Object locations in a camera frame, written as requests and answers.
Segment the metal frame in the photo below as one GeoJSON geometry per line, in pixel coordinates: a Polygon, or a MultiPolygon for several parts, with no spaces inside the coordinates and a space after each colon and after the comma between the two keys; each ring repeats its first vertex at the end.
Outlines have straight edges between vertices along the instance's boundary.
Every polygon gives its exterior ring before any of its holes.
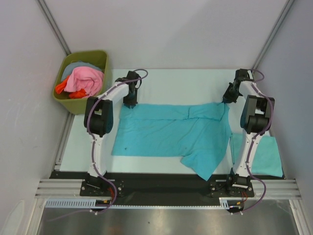
{"type": "Polygon", "coordinates": [[[45,0],[36,0],[39,8],[41,9],[45,19],[47,20],[48,24],[50,25],[51,30],[53,31],[54,35],[56,36],[57,40],[60,43],[60,46],[62,47],[64,53],[66,55],[71,54],[70,49],[57,25],[57,23],[55,22],[50,9],[47,6],[47,3],[45,2],[45,0]]]}
{"type": "Polygon", "coordinates": [[[290,200],[293,217],[297,224],[300,235],[308,235],[313,233],[311,224],[307,220],[302,200],[290,200]]]}
{"type": "Polygon", "coordinates": [[[45,198],[34,199],[34,210],[25,235],[36,235],[45,209],[45,198]]]}
{"type": "MultiPolygon", "coordinates": [[[[41,180],[36,192],[35,198],[85,198],[79,195],[83,180],[62,180],[47,179],[41,180]]],[[[255,193],[254,198],[248,200],[259,199],[263,193],[263,185],[256,180],[252,180],[255,193]]],[[[301,195],[295,180],[264,180],[267,185],[267,193],[264,200],[299,200],[301,195]]],[[[92,197],[92,199],[102,199],[103,197],[92,197]]],[[[236,200],[240,198],[223,197],[224,200],[236,200]]]]}
{"type": "Polygon", "coordinates": [[[279,29],[283,25],[283,22],[285,21],[286,16],[291,10],[291,7],[293,6],[294,2],[296,0],[287,0],[282,12],[280,13],[280,16],[278,17],[277,21],[275,22],[275,25],[270,32],[268,38],[266,39],[260,53],[258,54],[257,59],[255,60],[252,68],[255,70],[259,67],[261,61],[263,60],[264,56],[266,55],[266,52],[268,51],[270,45],[272,44],[276,34],[278,33],[279,29]]]}
{"type": "MultiPolygon", "coordinates": [[[[54,35],[59,41],[64,53],[69,55],[70,49],[59,30],[45,0],[36,0],[38,6],[40,7],[44,17],[46,18],[48,24],[51,27],[54,35]]],[[[273,39],[275,38],[278,30],[282,26],[286,16],[290,12],[291,7],[293,6],[295,0],[287,0],[284,9],[282,10],[279,18],[277,19],[270,35],[268,36],[262,50],[260,51],[256,61],[254,62],[253,69],[256,69],[264,58],[266,52],[268,51],[273,39]]],[[[66,122],[64,125],[64,129],[61,134],[58,151],[55,157],[55,166],[54,170],[59,170],[62,162],[64,150],[66,147],[66,143],[69,137],[70,129],[72,126],[72,122],[74,119],[74,115],[68,113],[66,122]]],[[[28,230],[25,233],[26,235],[36,235],[39,229],[40,220],[42,218],[42,214],[44,208],[47,204],[47,207],[51,207],[53,205],[57,205],[58,207],[65,207],[69,204],[66,202],[73,202],[76,208],[86,207],[84,205],[90,205],[88,203],[93,203],[97,197],[81,197],[80,187],[82,180],[66,180],[66,179],[42,179],[39,183],[38,190],[34,199],[34,207],[33,214],[31,216],[28,230]]],[[[313,230],[310,223],[307,220],[305,214],[305,208],[303,205],[303,201],[301,199],[301,195],[296,184],[295,180],[265,180],[267,185],[267,193],[264,197],[264,200],[289,200],[292,208],[293,216],[295,218],[298,230],[300,235],[308,235],[312,234],[313,230]]],[[[256,196],[254,198],[249,198],[249,200],[256,200],[260,198],[263,193],[263,185],[258,181],[252,181],[254,192],[256,196]]],[[[226,200],[236,200],[238,198],[220,198],[220,206],[217,207],[162,207],[163,209],[224,209],[227,208],[227,204],[225,204],[226,200]]],[[[132,206],[112,206],[112,208],[147,208],[147,209],[157,209],[160,207],[132,207],[132,206]]]]}

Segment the cable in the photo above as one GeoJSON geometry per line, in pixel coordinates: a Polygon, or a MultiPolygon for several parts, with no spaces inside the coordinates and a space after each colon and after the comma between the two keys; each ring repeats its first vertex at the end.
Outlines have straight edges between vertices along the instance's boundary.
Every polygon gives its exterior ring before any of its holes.
{"type": "Polygon", "coordinates": [[[110,193],[111,193],[111,200],[113,200],[113,198],[114,198],[114,192],[113,192],[112,188],[109,188],[108,190],[109,190],[110,193]]]}
{"type": "Polygon", "coordinates": [[[270,106],[270,116],[269,116],[269,120],[268,120],[267,126],[266,126],[262,131],[260,131],[259,133],[257,133],[254,137],[252,137],[252,143],[251,143],[250,148],[249,148],[249,150],[248,150],[247,159],[246,159],[246,168],[247,168],[247,171],[248,171],[250,177],[251,177],[252,179],[257,180],[257,181],[259,181],[260,183],[262,183],[263,186],[264,186],[264,191],[263,191],[263,194],[262,194],[262,196],[260,197],[260,199],[259,199],[255,204],[253,204],[251,207],[249,207],[249,208],[247,208],[247,209],[242,210],[242,212],[245,212],[245,211],[247,211],[247,210],[250,210],[250,209],[254,208],[256,205],[258,205],[258,204],[263,200],[263,198],[265,197],[265,194],[266,194],[266,190],[267,190],[266,184],[264,183],[263,180],[261,180],[261,179],[255,177],[255,176],[251,173],[251,171],[250,171],[250,169],[249,169],[249,159],[250,159],[250,155],[251,155],[251,151],[252,151],[252,147],[253,147],[255,138],[256,138],[257,136],[259,136],[259,135],[264,134],[267,130],[269,130],[269,128],[270,128],[270,126],[271,126],[271,124],[272,124],[273,112],[274,112],[274,108],[273,108],[273,104],[272,104],[271,100],[270,100],[266,95],[264,95],[264,94],[262,94],[261,92],[259,92],[258,89],[255,87],[254,83],[252,83],[251,86],[252,86],[253,90],[254,90],[258,95],[264,97],[264,98],[268,101],[269,106],[270,106]]]}
{"type": "MultiPolygon", "coordinates": [[[[102,96],[100,96],[98,98],[98,100],[95,102],[95,104],[92,106],[90,112],[89,112],[89,115],[88,115],[88,119],[87,119],[87,132],[92,136],[92,139],[93,139],[93,142],[92,142],[92,147],[91,147],[91,161],[92,161],[92,164],[93,164],[93,169],[94,171],[97,173],[97,175],[103,179],[105,182],[109,183],[110,186],[112,186],[113,190],[114,190],[114,193],[113,193],[113,198],[111,200],[111,203],[105,207],[103,210],[101,210],[100,212],[96,212],[95,215],[97,214],[102,214],[104,213],[108,208],[110,208],[115,200],[116,200],[116,196],[117,196],[117,189],[116,189],[116,186],[108,179],[106,179],[99,171],[98,171],[98,168],[96,167],[96,162],[94,161],[94,148],[95,148],[95,141],[96,141],[96,138],[94,136],[94,134],[90,131],[90,118],[91,118],[91,115],[94,111],[94,109],[96,108],[97,104],[103,99],[105,98],[108,94],[110,94],[114,89],[116,89],[117,87],[125,84],[125,83],[131,83],[131,82],[136,82],[136,81],[141,81],[142,79],[146,78],[148,76],[148,71],[145,70],[145,69],[136,69],[134,70],[134,72],[137,72],[137,71],[144,71],[146,72],[146,74],[143,76],[143,77],[139,77],[138,79],[133,79],[133,80],[128,80],[128,81],[125,81],[125,82],[121,82],[121,83],[118,83],[117,85],[111,87],[107,92],[105,92],[102,96]]],[[[49,219],[48,221],[51,222],[51,221],[55,221],[55,220],[58,220],[58,219],[61,219],[61,218],[65,218],[69,215],[72,215],[72,214],[76,214],[76,213],[80,213],[80,212],[92,212],[92,210],[79,210],[79,211],[74,211],[74,212],[71,212],[71,213],[68,213],[68,214],[64,214],[64,215],[61,215],[59,217],[56,217],[54,219],[49,219]]]]}
{"type": "Polygon", "coordinates": [[[251,72],[258,72],[262,76],[262,78],[260,78],[258,80],[254,80],[254,82],[260,82],[260,81],[264,80],[265,76],[261,71],[259,71],[259,70],[250,70],[250,71],[251,72]]]}
{"type": "Polygon", "coordinates": [[[220,186],[219,188],[217,188],[216,190],[214,190],[214,191],[218,191],[218,190],[221,190],[222,188],[224,188],[226,186],[226,181],[225,181],[225,183],[224,184],[222,184],[222,186],[220,186]]]}
{"type": "Polygon", "coordinates": [[[243,196],[243,201],[242,202],[245,202],[246,200],[248,200],[248,195],[246,194],[246,192],[242,191],[241,194],[243,196]]]}

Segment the pink cloth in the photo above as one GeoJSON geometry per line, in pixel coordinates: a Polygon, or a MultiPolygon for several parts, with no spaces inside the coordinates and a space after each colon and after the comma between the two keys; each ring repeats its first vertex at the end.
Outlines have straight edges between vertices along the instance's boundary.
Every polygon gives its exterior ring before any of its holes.
{"type": "Polygon", "coordinates": [[[76,92],[84,89],[87,94],[84,98],[93,96],[101,90],[103,76],[104,74],[101,71],[93,68],[86,66],[76,67],[69,76],[64,91],[76,92]]]}

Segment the black motor joint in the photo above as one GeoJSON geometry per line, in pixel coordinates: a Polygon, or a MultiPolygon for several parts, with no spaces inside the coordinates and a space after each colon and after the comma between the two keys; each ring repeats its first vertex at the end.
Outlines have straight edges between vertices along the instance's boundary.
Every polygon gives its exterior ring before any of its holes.
{"type": "MultiPolygon", "coordinates": [[[[140,78],[139,74],[134,71],[128,71],[126,77],[122,77],[116,80],[116,82],[127,82],[131,80],[138,80],[140,78]]],[[[141,86],[142,81],[140,80],[139,87],[136,87],[138,81],[127,83],[129,86],[129,93],[124,97],[123,103],[129,108],[133,108],[137,102],[137,91],[141,86]]]]}
{"type": "Polygon", "coordinates": [[[244,81],[253,81],[252,79],[250,79],[248,70],[245,69],[236,70],[235,79],[233,83],[229,83],[229,86],[223,95],[223,103],[229,104],[237,102],[237,98],[239,96],[242,96],[242,94],[240,94],[239,92],[239,87],[241,82],[244,81]]]}

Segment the orange cloth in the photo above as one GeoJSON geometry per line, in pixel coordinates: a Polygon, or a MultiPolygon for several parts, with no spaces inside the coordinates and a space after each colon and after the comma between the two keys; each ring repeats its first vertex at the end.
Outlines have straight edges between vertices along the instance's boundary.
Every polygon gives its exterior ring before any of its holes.
{"type": "Polygon", "coordinates": [[[68,78],[69,78],[69,76],[67,76],[66,79],[62,83],[60,83],[59,85],[55,86],[55,92],[57,94],[61,94],[61,92],[64,90],[64,88],[67,85],[68,78]]]}
{"type": "Polygon", "coordinates": [[[71,99],[80,99],[87,96],[85,89],[81,89],[77,92],[72,92],[71,94],[69,94],[69,98],[71,99]]]}
{"type": "MultiPolygon", "coordinates": [[[[68,78],[69,78],[69,76],[67,76],[66,79],[62,83],[55,86],[55,92],[57,94],[61,94],[61,92],[64,91],[64,88],[67,85],[68,78]]],[[[80,99],[80,98],[87,96],[87,94],[86,94],[85,89],[81,89],[79,91],[70,93],[68,96],[70,99],[80,99]]]]}

